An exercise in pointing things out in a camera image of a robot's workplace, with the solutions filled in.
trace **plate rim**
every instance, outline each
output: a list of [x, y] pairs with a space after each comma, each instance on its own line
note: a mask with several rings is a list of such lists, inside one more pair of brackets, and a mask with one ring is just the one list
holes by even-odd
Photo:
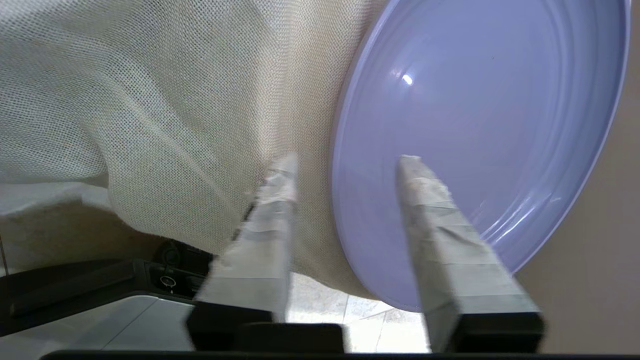
[[[336, 216], [336, 214], [339, 213], [339, 210], [337, 210], [338, 198], [337, 198], [337, 191], [335, 191], [335, 182], [334, 182], [334, 177], [335, 177], [335, 174], [337, 173], [336, 164], [339, 163], [339, 159], [340, 159], [339, 150], [342, 147], [342, 136], [344, 135], [345, 122], [342, 121], [342, 119], [346, 117], [346, 115], [349, 113], [351, 102], [353, 100], [353, 95], [358, 86], [360, 77], [362, 75], [362, 69], [364, 68], [364, 65], [368, 59], [368, 55], [373, 49], [373, 47], [375, 46], [380, 32], [384, 28], [385, 24], [389, 20], [389, 17], [392, 15], [392, 13], [396, 9], [400, 1], [401, 0], [389, 0], [387, 4], [383, 7], [383, 9], [380, 11], [380, 14], [376, 18], [376, 20], [371, 24], [370, 28], [367, 30], [367, 32], [363, 36], [362, 41], [360, 42], [360, 45], [358, 46], [358, 49], [356, 50], [356, 53], [353, 57], [353, 60], [351, 61], [351, 65], [349, 66], [349, 69], [345, 74], [344, 82], [342, 84], [342, 88], [340, 90], [340, 94], [337, 102], [337, 107], [333, 116], [332, 141], [330, 145], [330, 158], [329, 158], [331, 166], [330, 166], [328, 177], [329, 177], [329, 187], [331, 191], [331, 209], [332, 209], [332, 215], [334, 219], [335, 231], [336, 231], [336, 235], [338, 236], [338, 240], [340, 241], [340, 246], [343, 248], [343, 250], [344, 250], [343, 244], [345, 240], [343, 240], [340, 237], [340, 231], [338, 227], [339, 221], [338, 221], [338, 216]], [[584, 179], [582, 180], [581, 184], [577, 188], [577, 191], [573, 195], [571, 201], [568, 203], [566, 209], [560, 214], [557, 221], [555, 221], [555, 224], [551, 227], [550, 231], [544, 236], [544, 239], [540, 241], [538, 246], [536, 246], [536, 248], [526, 257], [524, 261], [522, 261], [519, 265], [516, 266], [515, 270], [512, 271], [512, 274], [515, 274], [518, 271], [520, 271], [520, 269], [522, 269], [522, 267], [526, 265], [531, 260], [531, 258], [533, 258], [533, 256], [535, 256], [538, 253], [538, 251], [540, 251], [542, 246], [546, 244], [549, 238], [555, 233], [556, 229], [560, 226], [560, 224], [562, 224], [564, 218], [567, 216], [569, 211], [573, 208], [573, 205], [575, 204], [576, 200], [582, 193], [584, 187], [586, 186], [587, 181], [591, 177], [591, 173], [595, 168], [598, 158], [600, 157], [600, 154], [602, 153], [604, 145], [607, 142], [607, 138], [609, 137], [609, 131], [611, 130], [611, 126], [613, 125], [613, 120], [618, 112], [618, 105], [620, 103], [620, 98], [625, 85], [625, 80], [627, 75], [630, 33], [631, 33], [631, 0], [618, 0], [618, 2], [622, 4], [621, 8], [624, 13], [621, 19], [623, 23], [621, 24], [623, 27], [623, 31], [621, 32], [621, 34], [624, 37], [622, 41], [623, 59], [620, 67], [620, 73], [618, 76], [620, 80], [618, 81], [618, 87], [616, 89], [614, 101], [612, 102], [612, 111], [611, 111], [611, 114], [609, 115], [609, 118], [607, 119], [607, 125], [604, 130], [602, 140], [598, 144], [598, 148], [593, 156], [593, 160], [591, 161], [589, 168], [587, 169]], [[347, 255], [346, 251], [344, 251], [344, 255], [345, 255], [345, 258], [347, 259], [347, 262], [349, 263], [349, 266], [351, 267], [351, 270], [356, 275], [358, 280], [362, 283], [362, 285], [367, 289], [367, 291], [371, 292], [374, 296], [377, 296], [378, 298], [380, 298], [380, 300], [396, 308], [404, 309], [407, 311], [414, 311], [414, 312], [421, 311], [419, 306], [411, 306], [408, 304], [403, 304], [394, 299], [388, 298], [384, 294], [380, 294], [372, 291], [371, 287], [368, 286], [367, 283], [360, 276], [359, 269], [353, 266], [352, 261], [350, 257]]]

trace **plate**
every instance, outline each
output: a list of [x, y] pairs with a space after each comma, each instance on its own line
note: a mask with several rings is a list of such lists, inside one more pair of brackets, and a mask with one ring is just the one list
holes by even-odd
[[397, 204], [421, 156], [512, 272], [562, 221], [607, 136], [629, 37], [626, 1], [390, 1], [337, 109], [332, 207], [363, 285], [419, 311]]

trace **tiled floor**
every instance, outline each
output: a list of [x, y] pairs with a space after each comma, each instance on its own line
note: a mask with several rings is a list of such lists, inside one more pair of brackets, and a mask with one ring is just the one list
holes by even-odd
[[420, 314], [347, 295], [299, 274], [292, 275], [287, 321], [342, 323], [349, 352], [430, 351]]

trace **white cloth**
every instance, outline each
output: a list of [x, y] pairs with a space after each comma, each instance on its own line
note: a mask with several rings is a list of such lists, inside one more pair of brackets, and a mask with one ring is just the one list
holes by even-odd
[[0, 1], [0, 182], [83, 181], [133, 228], [219, 254], [299, 155], [294, 269], [370, 296], [335, 234], [344, 76], [380, 0]]

